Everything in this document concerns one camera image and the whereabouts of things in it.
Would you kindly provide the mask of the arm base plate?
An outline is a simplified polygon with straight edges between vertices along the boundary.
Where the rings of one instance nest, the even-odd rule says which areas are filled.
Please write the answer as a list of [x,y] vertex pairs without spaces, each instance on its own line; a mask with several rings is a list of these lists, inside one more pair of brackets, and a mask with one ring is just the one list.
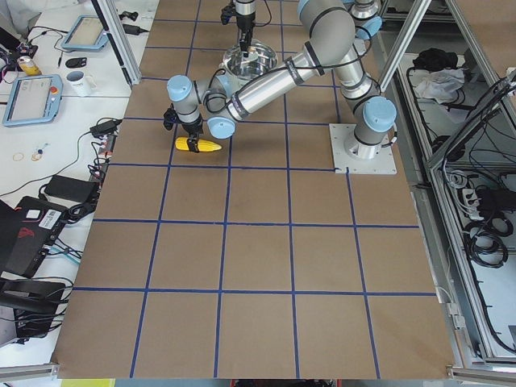
[[329,125],[331,150],[336,173],[358,175],[395,175],[393,151],[389,135],[384,133],[376,145],[365,145],[355,137],[355,124],[331,123]]

